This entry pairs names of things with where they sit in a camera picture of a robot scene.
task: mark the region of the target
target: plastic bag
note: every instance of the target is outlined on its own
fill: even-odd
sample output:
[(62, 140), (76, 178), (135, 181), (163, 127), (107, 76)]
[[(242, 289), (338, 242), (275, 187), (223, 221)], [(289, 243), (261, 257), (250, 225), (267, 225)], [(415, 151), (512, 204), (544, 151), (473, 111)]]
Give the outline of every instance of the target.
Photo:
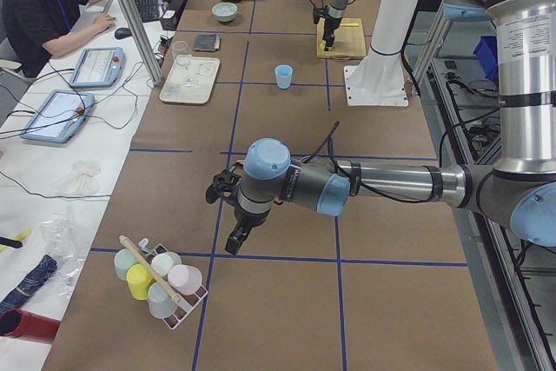
[(56, 293), (69, 299), (83, 269), (86, 248), (76, 237), (75, 225), (69, 214), (53, 215), (40, 224), (46, 253), (58, 263), (58, 270), (50, 277)]
[(100, 189), (100, 184), (94, 177), (100, 172), (101, 166), (97, 161), (78, 161), (73, 164), (71, 177), (62, 182), (58, 191), (69, 197), (94, 195)]

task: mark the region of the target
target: table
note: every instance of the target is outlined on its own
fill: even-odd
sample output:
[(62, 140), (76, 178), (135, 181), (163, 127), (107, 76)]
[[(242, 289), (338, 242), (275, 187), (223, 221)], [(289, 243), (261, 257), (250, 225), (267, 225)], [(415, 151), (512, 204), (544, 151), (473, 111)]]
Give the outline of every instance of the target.
[[(239, 255), (224, 252), (230, 207), (208, 205), (212, 176), (259, 137), (305, 156), (335, 120), (336, 157), (435, 161), (420, 100), (349, 108), (346, 62), (314, 57), (307, 0), (245, 0), (228, 25), (217, 0), (189, 0), (176, 40), (219, 32), (222, 67), (204, 106), (168, 105), (154, 88), (44, 370), (494, 370), (451, 210), (355, 197), (338, 218), (283, 205)], [(367, 36), (379, 0), (358, 0)], [(288, 90), (278, 63), (294, 67)], [(162, 71), (171, 67), (167, 59)], [(148, 237), (205, 277), (208, 297), (170, 331), (113, 271), (119, 235)]]
[[(87, 6), (74, 30), (90, 24), (103, 10), (103, 3)], [(109, 13), (117, 18), (117, 26), (125, 26), (125, 18), (115, 0)], [(146, 23), (149, 40), (156, 44), (160, 35), (171, 36), (162, 30), (157, 22)], [(95, 37), (86, 47), (121, 46), (126, 54), (126, 64), (122, 75), (111, 89), (96, 89), (96, 105), (92, 116), (101, 117), (112, 125), (121, 128), (113, 129), (101, 119), (90, 118), (72, 140), (66, 144), (34, 143), (22, 140), (19, 136), (3, 139), (0, 150), (4, 153), (0, 159), (0, 171), (17, 179), (30, 191), (45, 195), (60, 195), (60, 188), (72, 176), (72, 166), (79, 161), (94, 160), (98, 162), (101, 173), (95, 176), (100, 185), (96, 195), (110, 195), (123, 161), (128, 153), (131, 137), (136, 132), (139, 121), (149, 99), (152, 82), (147, 71), (135, 64), (141, 61), (133, 38), (116, 40), (114, 30), (109, 30)], [(61, 59), (50, 60), (41, 75), (53, 71), (75, 67), (81, 50), (75, 51)], [(120, 89), (125, 78), (138, 70), (133, 78), (126, 83), (126, 88), (135, 93)], [(64, 72), (66, 79), (70, 72)], [(70, 89), (61, 76), (46, 76), (30, 86), (17, 109), (27, 109), (24, 105), (37, 109), (53, 89)], [(2, 132), (21, 129), (27, 123), (27, 116), (12, 116), (0, 129)], [(0, 178), (0, 223), (4, 235), (11, 232), (16, 235), (24, 229), (32, 229), (31, 235), (25, 239), (22, 249), (6, 249), (0, 254), (0, 269), (3, 279), (0, 282), (0, 296), (4, 298), (40, 261), (47, 248), (43, 239), (41, 223), (66, 215), (73, 222), (73, 236), (76, 246), (76, 261), (83, 265), (90, 244), (108, 204), (108, 198), (83, 200), (44, 199), (28, 195), (15, 183)], [(77, 276), (69, 283), (75, 285)], [(31, 312), (62, 319), (67, 308), (70, 294), (61, 296), (58, 293), (66, 287), (53, 278), (37, 292), (23, 307)], [(50, 346), (28, 341), (0, 340), (0, 368), (12, 371), (40, 369), (49, 352)]]

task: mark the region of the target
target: hand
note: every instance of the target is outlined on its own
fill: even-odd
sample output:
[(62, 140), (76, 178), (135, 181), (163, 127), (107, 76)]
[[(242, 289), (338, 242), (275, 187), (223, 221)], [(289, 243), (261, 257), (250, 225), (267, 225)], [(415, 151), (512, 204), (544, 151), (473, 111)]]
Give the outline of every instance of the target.
[(93, 21), (93, 26), (96, 28), (96, 33), (100, 34), (111, 26), (114, 26), (114, 19), (108, 13), (102, 13)]

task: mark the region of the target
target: white desk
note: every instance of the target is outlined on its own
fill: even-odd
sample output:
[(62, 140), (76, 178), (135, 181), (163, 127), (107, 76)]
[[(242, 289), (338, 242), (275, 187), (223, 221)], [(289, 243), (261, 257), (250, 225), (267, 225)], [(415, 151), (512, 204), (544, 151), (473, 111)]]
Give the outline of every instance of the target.
[[(85, 8), (74, 30), (93, 21), (102, 11), (103, 4)], [(110, 15), (116, 17), (117, 26), (125, 26), (125, 18), (115, 0), (109, 9)], [(162, 30), (158, 22), (146, 23), (151, 45), (155, 46), (160, 35), (172, 36)], [(96, 195), (109, 195), (119, 176), (123, 162), (128, 154), (131, 137), (136, 132), (142, 113), (149, 100), (152, 82), (142, 67), (126, 88), (137, 97), (120, 89), (110, 96), (134, 69), (134, 64), (141, 62), (132, 37), (123, 40), (114, 38), (114, 30), (109, 30), (94, 38), (87, 47), (120, 46), (124, 49), (126, 63), (121, 76), (112, 89), (94, 90), (96, 101), (91, 115), (98, 116), (120, 127), (129, 119), (123, 129), (113, 129), (100, 119), (90, 118), (81, 130), (66, 144), (42, 144), (24, 141), (19, 136), (0, 141), (0, 150), (4, 153), (0, 159), (0, 170), (25, 185), (27, 189), (44, 195), (60, 195), (60, 186), (71, 178), (72, 166), (78, 161), (95, 160), (100, 164), (101, 173), (95, 176), (100, 189)], [(61, 59), (52, 59), (50, 63), (58, 70), (73, 68), (81, 51), (78, 50)], [(47, 64), (41, 75), (50, 73)], [(70, 73), (64, 73), (66, 79)], [(46, 76), (33, 84), (16, 109), (27, 109), (24, 104), (37, 109), (53, 89), (70, 89), (59, 75)], [(27, 116), (11, 116), (0, 131), (22, 129), (29, 121)], [(53, 219), (56, 215), (68, 215), (74, 224), (73, 236), (78, 248), (77, 257), (83, 259), (96, 234), (109, 198), (64, 200), (44, 199), (28, 195), (15, 183), (0, 178), (0, 234), (11, 237), (25, 229), (32, 229), (23, 244), (23, 248), (7, 248), (0, 253), (0, 299), (3, 299), (41, 260), (46, 253), (47, 242), (43, 239), (40, 228), (42, 222)], [(63, 289), (60, 281), (53, 276), (29, 301), (23, 309), (40, 315), (61, 319), (68, 306), (69, 296), (59, 295)], [(50, 345), (35, 342), (0, 338), (1, 371), (34, 371), (41, 369), (50, 350)]]

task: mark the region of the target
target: yellow cutting board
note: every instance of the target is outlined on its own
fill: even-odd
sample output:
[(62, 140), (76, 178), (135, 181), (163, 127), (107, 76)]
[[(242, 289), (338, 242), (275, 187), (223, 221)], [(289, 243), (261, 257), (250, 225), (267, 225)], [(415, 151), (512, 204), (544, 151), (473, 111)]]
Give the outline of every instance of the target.
[(334, 31), (336, 39), (330, 51), (324, 51), (322, 45), (322, 33), (324, 32), (324, 20), (321, 19), (316, 25), (316, 56), (318, 58), (359, 58), (367, 55), (367, 45), (363, 34), (363, 22), (356, 17), (346, 17), (341, 20), (340, 26)]

